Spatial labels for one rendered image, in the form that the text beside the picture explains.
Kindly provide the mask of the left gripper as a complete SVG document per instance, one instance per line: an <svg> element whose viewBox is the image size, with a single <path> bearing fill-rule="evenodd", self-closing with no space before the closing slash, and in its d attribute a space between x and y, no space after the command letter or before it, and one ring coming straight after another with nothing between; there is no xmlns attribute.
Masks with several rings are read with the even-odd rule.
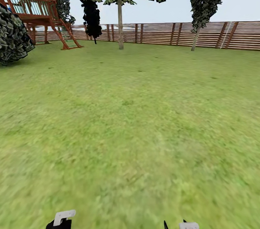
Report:
<svg viewBox="0 0 260 229"><path fill-rule="evenodd" d="M63 220L58 226L54 226L54 223L48 223L46 229L71 229L71 220Z"/></svg>

